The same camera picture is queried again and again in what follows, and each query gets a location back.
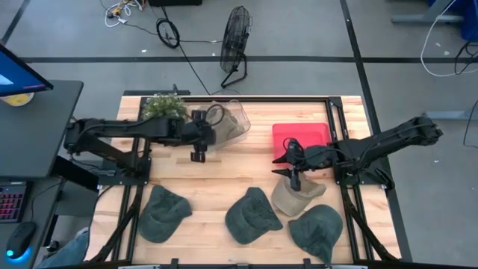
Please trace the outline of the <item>green artificial plant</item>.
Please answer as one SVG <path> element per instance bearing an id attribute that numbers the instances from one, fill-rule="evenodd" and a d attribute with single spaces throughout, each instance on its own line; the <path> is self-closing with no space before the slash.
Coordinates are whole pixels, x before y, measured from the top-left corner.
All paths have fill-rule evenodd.
<path id="1" fill-rule="evenodd" d="M 146 100 L 143 106 L 142 119 L 147 120 L 152 117 L 163 116 L 185 118 L 186 112 L 186 105 L 177 94 L 156 94 Z"/>

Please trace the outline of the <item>blue object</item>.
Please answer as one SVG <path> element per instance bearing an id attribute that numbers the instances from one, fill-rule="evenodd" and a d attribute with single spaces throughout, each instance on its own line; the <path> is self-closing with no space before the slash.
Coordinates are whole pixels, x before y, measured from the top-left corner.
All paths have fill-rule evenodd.
<path id="1" fill-rule="evenodd" d="M 458 23 L 460 25 L 461 36 L 468 42 L 478 43 L 478 0 L 428 0 L 432 7 L 437 1 L 445 1 L 446 7 L 437 15 L 426 35 L 429 39 L 433 28 L 439 23 Z M 447 12 L 451 10 L 456 12 L 461 19 L 453 21 L 451 15 Z"/>

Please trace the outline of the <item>tan cap in clear container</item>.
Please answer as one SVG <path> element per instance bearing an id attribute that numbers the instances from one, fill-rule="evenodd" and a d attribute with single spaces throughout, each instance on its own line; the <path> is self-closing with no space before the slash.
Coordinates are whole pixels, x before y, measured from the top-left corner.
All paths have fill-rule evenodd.
<path id="1" fill-rule="evenodd" d="M 222 105 L 212 105 L 207 109 L 206 121 L 215 131 L 215 145 L 235 139 L 246 132 L 239 119 Z"/>

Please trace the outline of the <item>red plastic bin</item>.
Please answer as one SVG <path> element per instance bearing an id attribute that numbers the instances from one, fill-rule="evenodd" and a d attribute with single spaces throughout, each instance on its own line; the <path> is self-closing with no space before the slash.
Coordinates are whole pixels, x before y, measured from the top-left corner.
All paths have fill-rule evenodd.
<path id="1" fill-rule="evenodd" d="M 290 138 L 295 138 L 303 148 L 326 146 L 332 141 L 327 123 L 279 123 L 272 127 L 274 158 L 285 154 Z"/>

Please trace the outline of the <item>keyboard with pink backlight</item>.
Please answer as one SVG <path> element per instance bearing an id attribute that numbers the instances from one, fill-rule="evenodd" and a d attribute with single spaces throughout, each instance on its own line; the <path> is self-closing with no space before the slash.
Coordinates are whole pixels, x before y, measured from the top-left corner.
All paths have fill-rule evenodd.
<path id="1" fill-rule="evenodd" d="M 19 223 L 28 192 L 27 182 L 0 182 L 0 223 Z"/>

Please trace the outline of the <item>grey desk foot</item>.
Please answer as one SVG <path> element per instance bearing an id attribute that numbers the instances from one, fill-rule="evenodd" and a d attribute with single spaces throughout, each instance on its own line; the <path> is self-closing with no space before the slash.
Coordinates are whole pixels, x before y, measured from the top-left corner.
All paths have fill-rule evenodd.
<path id="1" fill-rule="evenodd" d="M 393 15 L 391 22 L 394 24 L 432 24 L 433 22 L 461 23 L 464 20 L 463 16 L 447 14 L 448 9 L 454 1 L 455 0 L 435 0 L 425 13 Z"/>

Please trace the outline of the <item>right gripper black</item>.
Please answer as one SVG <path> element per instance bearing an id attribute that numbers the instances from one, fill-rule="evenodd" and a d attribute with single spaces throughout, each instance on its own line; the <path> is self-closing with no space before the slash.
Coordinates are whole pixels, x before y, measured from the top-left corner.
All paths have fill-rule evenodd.
<path id="1" fill-rule="evenodd" d="M 330 168 L 337 161 L 337 152 L 327 146 L 310 146 L 301 149 L 295 154 L 294 151 L 287 150 L 283 155 L 274 159 L 273 164 L 295 164 L 295 168 L 299 171 L 315 171 Z M 297 177 L 295 169 L 276 169 L 272 170 L 282 176 L 287 176 L 289 179 Z"/>

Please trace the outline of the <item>clear plastic container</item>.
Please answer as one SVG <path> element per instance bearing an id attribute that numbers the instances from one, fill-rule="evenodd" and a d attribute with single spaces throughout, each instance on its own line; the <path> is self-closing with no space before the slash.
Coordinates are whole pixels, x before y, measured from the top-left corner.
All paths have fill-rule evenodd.
<path id="1" fill-rule="evenodd" d="M 222 144 L 218 144 L 218 145 L 214 144 L 214 145 L 212 145 L 212 149 L 214 151 L 218 151 L 218 150 L 220 150 L 224 147 L 231 146 L 235 143 L 238 143 L 242 140 L 245 140 L 246 139 L 246 133 L 249 131 L 251 123 L 250 123 L 250 121 L 249 121 L 249 119 L 246 115 L 245 110 L 243 109 L 242 104 L 236 99 L 233 99 L 232 101 L 229 101 L 227 103 L 221 103 L 221 102 L 213 101 L 213 102 L 207 103 L 206 105 L 201 105 L 199 107 L 199 109 L 207 111 L 207 109 L 212 105 L 222 105 L 223 107 L 229 109 L 239 119 L 239 122 L 246 129 L 246 132 L 243 133 L 241 136 L 236 137 L 235 139 L 229 140 L 229 141 L 227 141 L 225 143 L 222 143 Z"/>

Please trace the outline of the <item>black box on floor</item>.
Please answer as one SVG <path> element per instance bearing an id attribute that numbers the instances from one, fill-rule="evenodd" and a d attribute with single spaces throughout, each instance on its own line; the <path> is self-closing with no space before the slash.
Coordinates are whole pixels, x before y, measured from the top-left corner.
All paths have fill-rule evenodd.
<path id="1" fill-rule="evenodd" d="M 199 6 L 203 0 L 148 0 L 148 3 L 153 7 L 166 6 Z"/>

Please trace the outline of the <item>black floor fan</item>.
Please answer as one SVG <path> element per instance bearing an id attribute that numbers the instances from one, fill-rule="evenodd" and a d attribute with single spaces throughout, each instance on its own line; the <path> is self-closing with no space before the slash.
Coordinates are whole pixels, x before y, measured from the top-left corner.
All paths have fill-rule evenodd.
<path id="1" fill-rule="evenodd" d="M 248 75 L 245 49 L 250 36 L 250 27 L 249 11 L 244 6 L 235 7 L 226 24 L 220 53 L 220 67 L 227 74 L 220 84 L 223 89 L 244 80 Z M 239 71 L 241 62 L 243 62 L 243 75 L 228 82 L 231 75 Z"/>

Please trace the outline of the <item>dark green baseball cap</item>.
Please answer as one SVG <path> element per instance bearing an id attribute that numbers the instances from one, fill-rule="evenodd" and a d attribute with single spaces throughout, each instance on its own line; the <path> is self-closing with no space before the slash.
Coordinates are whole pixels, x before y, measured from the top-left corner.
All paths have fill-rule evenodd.
<path id="1" fill-rule="evenodd" d="M 328 205 L 316 205 L 288 222 L 293 242 L 327 266 L 332 263 L 333 247 L 341 236 L 343 226 L 339 213 Z"/>
<path id="2" fill-rule="evenodd" d="M 226 227 L 239 244 L 250 244 L 269 231 L 283 228 L 265 192 L 257 187 L 247 189 L 225 216 Z"/>
<path id="3" fill-rule="evenodd" d="M 155 185 L 140 215 L 138 232 L 149 242 L 164 243 L 183 219 L 191 215 L 192 209 L 187 199 L 161 185 Z"/>

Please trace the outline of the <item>black computer mouse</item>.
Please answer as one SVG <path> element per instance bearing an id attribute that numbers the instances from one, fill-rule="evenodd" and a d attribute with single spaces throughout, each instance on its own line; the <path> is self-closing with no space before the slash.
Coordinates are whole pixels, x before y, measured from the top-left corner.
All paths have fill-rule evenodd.
<path id="1" fill-rule="evenodd" d="M 7 240 L 6 255 L 9 259 L 21 258 L 29 248 L 37 229 L 33 221 L 20 223 Z"/>

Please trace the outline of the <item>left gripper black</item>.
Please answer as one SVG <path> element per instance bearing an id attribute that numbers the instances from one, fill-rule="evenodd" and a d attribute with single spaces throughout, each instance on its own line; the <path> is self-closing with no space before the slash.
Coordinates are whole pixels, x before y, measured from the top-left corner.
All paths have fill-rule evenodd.
<path id="1" fill-rule="evenodd" d="M 190 116 L 192 121 L 183 125 L 181 143 L 193 146 L 194 150 L 190 153 L 192 162 L 205 163 L 205 152 L 208 146 L 216 143 L 216 132 L 206 121 L 207 111 L 192 110 Z"/>

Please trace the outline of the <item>black desk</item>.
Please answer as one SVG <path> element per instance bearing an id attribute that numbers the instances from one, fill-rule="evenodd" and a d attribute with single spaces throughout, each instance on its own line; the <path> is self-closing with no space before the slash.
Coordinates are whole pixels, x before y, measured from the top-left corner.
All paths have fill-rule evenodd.
<path id="1" fill-rule="evenodd" d="M 31 184 L 22 220 L 37 225 L 25 256 L 10 260 L 7 241 L 19 224 L 0 223 L 0 269 L 32 269 L 63 187 L 51 171 L 84 83 L 53 80 L 52 84 L 52 90 L 35 93 L 22 107 L 0 101 L 0 186 Z"/>

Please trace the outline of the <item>computer monitor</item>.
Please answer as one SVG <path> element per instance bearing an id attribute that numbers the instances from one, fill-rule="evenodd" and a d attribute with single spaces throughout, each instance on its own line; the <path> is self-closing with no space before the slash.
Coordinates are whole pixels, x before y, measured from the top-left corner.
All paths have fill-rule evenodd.
<path id="1" fill-rule="evenodd" d="M 0 43 L 0 97 L 52 90 L 54 86 Z"/>

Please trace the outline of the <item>yellow round plate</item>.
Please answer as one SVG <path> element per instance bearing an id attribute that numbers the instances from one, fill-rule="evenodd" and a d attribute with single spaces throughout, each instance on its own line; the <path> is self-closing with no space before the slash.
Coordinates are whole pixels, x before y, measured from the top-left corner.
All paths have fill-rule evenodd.
<path id="1" fill-rule="evenodd" d="M 0 96 L 0 100 L 13 106 L 20 107 L 27 105 L 34 98 L 34 93 L 22 93 L 10 96 Z"/>

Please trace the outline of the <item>person's leg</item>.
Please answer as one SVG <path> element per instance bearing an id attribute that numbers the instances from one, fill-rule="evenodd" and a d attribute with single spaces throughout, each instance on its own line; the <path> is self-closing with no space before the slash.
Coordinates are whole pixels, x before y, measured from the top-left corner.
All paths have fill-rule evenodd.
<path id="1" fill-rule="evenodd" d="M 80 264 L 84 260 L 87 252 L 89 235 L 89 228 L 84 227 L 76 233 L 71 241 L 60 248 L 54 255 L 41 261 L 35 269 L 56 268 Z"/>

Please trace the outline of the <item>tan baseball cap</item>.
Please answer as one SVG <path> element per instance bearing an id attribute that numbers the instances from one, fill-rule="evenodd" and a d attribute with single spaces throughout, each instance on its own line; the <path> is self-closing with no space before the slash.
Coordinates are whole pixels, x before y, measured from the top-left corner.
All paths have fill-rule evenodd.
<path id="1" fill-rule="evenodd" d="M 289 217 L 297 216 L 315 198 L 324 195 L 327 186 L 308 180 L 304 173 L 299 174 L 301 188 L 295 191 L 289 178 L 283 176 L 276 184 L 271 202 Z"/>

